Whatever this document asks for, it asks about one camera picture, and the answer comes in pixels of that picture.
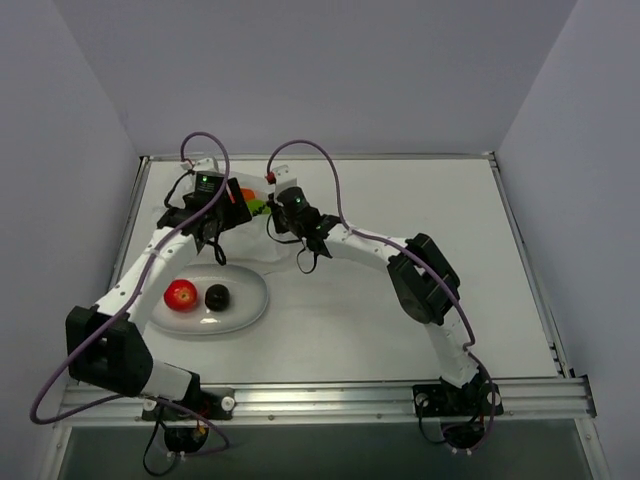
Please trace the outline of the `green fake fruit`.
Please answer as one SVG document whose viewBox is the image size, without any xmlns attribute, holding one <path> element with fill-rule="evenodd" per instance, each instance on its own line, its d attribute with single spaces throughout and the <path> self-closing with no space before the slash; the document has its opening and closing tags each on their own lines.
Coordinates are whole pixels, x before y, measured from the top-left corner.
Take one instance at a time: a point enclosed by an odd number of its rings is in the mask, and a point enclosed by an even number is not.
<svg viewBox="0 0 640 480">
<path fill-rule="evenodd" d="M 249 200 L 247 206 L 253 217 L 271 214 L 271 208 L 268 203 L 257 198 Z"/>
</svg>

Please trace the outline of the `white plastic bag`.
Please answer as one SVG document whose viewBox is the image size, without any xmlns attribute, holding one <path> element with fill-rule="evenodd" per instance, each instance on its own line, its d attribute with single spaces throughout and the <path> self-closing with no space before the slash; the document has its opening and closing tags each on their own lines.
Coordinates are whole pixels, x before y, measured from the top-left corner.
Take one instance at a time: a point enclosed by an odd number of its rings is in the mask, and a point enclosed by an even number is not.
<svg viewBox="0 0 640 480">
<path fill-rule="evenodd" d="M 182 177 L 189 180 L 190 188 L 182 193 L 181 202 L 179 204 L 173 204 L 171 200 L 177 192 L 177 187 L 172 186 L 163 200 L 165 210 L 160 217 L 169 207 L 182 208 L 184 206 L 183 196 L 194 190 L 195 174 L 197 172 L 214 171 L 190 170 L 183 174 Z M 267 194 L 257 187 L 255 181 L 249 178 L 240 180 L 235 176 L 230 176 L 229 178 L 236 178 L 241 189 L 251 189 L 255 192 L 257 199 L 267 202 Z M 229 178 L 224 177 L 222 186 L 226 185 Z M 153 231 L 151 239 L 147 243 L 144 252 L 148 255 L 155 256 L 158 260 L 166 260 L 170 255 L 176 252 L 177 248 L 189 244 L 194 251 L 194 254 L 190 257 L 189 261 L 191 265 L 214 264 L 223 266 L 231 260 L 240 262 L 277 261 L 282 256 L 280 248 L 267 237 L 267 233 L 265 232 L 267 221 L 271 219 L 272 214 L 256 217 L 252 216 L 252 219 L 248 223 L 222 232 L 218 240 L 205 244 L 201 250 L 196 249 L 195 239 L 191 235 L 179 235 L 178 227 L 164 227 L 158 229 L 156 223 L 155 230 Z"/>
</svg>

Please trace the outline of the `dark fake fruit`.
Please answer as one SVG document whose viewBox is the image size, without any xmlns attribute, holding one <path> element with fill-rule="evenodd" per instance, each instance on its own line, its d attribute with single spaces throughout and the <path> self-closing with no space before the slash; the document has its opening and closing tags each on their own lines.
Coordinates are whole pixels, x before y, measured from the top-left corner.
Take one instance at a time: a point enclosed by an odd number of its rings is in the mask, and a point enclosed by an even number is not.
<svg viewBox="0 0 640 480">
<path fill-rule="evenodd" d="M 222 312 L 231 304 L 229 289 L 223 284 L 213 284 L 205 292 L 204 303 L 207 309 Z"/>
</svg>

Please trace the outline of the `red fake apple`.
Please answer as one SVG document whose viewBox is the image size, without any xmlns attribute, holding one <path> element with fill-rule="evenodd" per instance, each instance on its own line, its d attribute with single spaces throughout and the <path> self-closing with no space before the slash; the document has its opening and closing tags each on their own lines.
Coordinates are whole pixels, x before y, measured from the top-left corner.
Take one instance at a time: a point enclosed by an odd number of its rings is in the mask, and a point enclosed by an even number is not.
<svg viewBox="0 0 640 480">
<path fill-rule="evenodd" d="M 198 291 L 189 280 L 176 279 L 164 292 L 163 300 L 170 310 L 188 312 L 198 304 Z"/>
</svg>

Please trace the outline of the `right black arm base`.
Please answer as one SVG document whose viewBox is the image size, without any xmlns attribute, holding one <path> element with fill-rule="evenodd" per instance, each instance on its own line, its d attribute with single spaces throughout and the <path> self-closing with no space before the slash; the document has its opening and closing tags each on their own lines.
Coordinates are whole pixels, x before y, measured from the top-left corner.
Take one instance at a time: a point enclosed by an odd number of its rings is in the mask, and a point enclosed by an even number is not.
<svg viewBox="0 0 640 480">
<path fill-rule="evenodd" d="M 414 413 L 421 436 L 431 445 L 471 455 L 486 440 L 495 419 L 504 414 L 497 385 L 457 389 L 446 382 L 415 384 Z"/>
</svg>

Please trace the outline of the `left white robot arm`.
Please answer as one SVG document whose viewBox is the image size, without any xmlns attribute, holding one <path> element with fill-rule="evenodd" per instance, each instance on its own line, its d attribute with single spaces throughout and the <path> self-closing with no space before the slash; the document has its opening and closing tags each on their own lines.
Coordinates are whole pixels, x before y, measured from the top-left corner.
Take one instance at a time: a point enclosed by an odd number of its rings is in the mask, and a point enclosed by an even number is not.
<svg viewBox="0 0 640 480">
<path fill-rule="evenodd" d="M 157 360 L 143 338 L 156 305 L 178 274 L 207 243 L 251 220 L 239 182 L 216 172 L 197 173 L 181 208 L 170 207 L 129 270 L 89 308 L 66 318 L 68 371 L 78 381 L 125 397 L 160 397 L 179 419 L 202 405 L 198 374 Z"/>
</svg>

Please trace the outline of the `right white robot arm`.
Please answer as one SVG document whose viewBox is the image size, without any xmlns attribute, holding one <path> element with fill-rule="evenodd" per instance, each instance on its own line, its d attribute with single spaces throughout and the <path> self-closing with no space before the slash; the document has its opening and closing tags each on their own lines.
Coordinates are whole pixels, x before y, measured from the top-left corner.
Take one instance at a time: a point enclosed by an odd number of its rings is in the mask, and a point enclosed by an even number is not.
<svg viewBox="0 0 640 480">
<path fill-rule="evenodd" d="M 475 335 L 460 305 L 460 279 L 429 236 L 398 239 L 350 228 L 311 206 L 298 186 L 270 194 L 268 205 L 276 231 L 293 234 L 315 257 L 349 260 L 389 275 L 402 310 L 426 328 L 450 409 L 464 413 L 480 397 L 497 398 L 486 368 L 470 351 Z"/>
</svg>

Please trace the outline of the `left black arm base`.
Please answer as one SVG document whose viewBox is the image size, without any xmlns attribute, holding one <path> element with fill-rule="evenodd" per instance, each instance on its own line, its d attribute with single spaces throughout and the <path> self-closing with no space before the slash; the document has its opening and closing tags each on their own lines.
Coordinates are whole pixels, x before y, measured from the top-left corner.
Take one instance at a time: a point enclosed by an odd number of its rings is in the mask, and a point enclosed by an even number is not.
<svg viewBox="0 0 640 480">
<path fill-rule="evenodd" d="M 164 428 L 165 446 L 188 457 L 228 451 L 231 441 L 217 422 L 233 419 L 235 399 L 223 393 L 200 392 L 184 400 L 141 396 L 147 416 Z"/>
</svg>

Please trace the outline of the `orange fake fruit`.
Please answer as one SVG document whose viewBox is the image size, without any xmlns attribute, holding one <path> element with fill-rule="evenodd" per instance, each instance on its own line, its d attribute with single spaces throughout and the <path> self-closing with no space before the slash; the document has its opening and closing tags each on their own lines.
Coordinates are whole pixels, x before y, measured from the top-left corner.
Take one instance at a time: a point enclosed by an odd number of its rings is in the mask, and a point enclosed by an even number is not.
<svg viewBox="0 0 640 480">
<path fill-rule="evenodd" d="M 254 200 L 256 198 L 255 192 L 251 189 L 242 188 L 241 193 L 243 195 L 244 200 L 247 202 Z"/>
</svg>

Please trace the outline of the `white oval plate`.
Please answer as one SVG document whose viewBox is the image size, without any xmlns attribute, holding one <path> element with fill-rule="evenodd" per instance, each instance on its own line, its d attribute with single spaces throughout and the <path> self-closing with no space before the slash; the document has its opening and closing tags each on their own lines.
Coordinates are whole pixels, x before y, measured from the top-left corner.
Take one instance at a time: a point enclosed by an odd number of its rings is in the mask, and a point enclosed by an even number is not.
<svg viewBox="0 0 640 480">
<path fill-rule="evenodd" d="M 269 302 L 265 280 L 255 271 L 239 265 L 190 265 L 177 279 L 189 280 L 196 286 L 198 304 L 191 311 L 177 312 L 160 300 L 150 323 L 166 333 L 202 336 L 241 330 L 257 321 Z M 231 304 L 225 311 L 214 312 L 205 306 L 205 292 L 213 284 L 223 284 L 230 291 Z"/>
</svg>

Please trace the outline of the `aluminium mounting rail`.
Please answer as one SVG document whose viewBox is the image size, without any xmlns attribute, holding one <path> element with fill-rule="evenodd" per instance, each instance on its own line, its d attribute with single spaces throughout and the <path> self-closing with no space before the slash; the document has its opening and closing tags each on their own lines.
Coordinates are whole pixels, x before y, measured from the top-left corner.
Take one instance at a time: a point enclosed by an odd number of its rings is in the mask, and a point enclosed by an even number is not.
<svg viewBox="0 0 640 480">
<path fill-rule="evenodd" d="M 410 423 L 416 382 L 236 384 L 232 418 L 240 425 Z M 573 420 L 597 414 L 586 379 L 497 380 L 504 413 L 499 421 Z"/>
</svg>

